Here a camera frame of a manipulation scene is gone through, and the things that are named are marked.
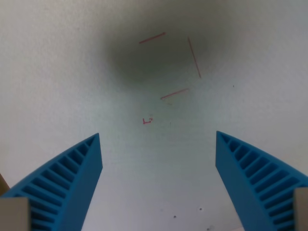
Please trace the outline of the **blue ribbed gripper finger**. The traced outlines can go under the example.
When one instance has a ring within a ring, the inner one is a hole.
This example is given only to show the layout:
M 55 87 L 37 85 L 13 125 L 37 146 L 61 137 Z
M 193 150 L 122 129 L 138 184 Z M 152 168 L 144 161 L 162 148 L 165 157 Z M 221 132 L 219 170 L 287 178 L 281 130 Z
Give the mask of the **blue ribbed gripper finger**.
M 231 135 L 216 132 L 216 168 L 246 231 L 293 231 L 293 194 L 308 177 Z
M 96 133 L 37 168 L 2 197 L 29 200 L 32 231 L 80 231 L 102 169 Z

